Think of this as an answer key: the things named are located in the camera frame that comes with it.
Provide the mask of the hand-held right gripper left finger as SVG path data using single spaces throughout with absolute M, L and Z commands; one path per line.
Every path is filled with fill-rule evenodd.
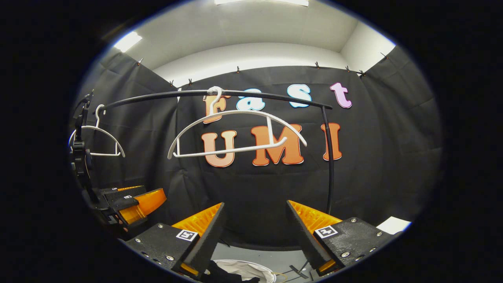
M 125 246 L 167 272 L 200 278 L 209 266 L 225 224 L 220 202 L 176 224 L 157 223 Z

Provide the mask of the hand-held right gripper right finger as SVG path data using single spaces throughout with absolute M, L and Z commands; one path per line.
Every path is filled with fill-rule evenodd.
M 357 217 L 340 220 L 292 200 L 286 202 L 286 215 L 300 249 L 319 276 L 357 264 L 400 235 Z

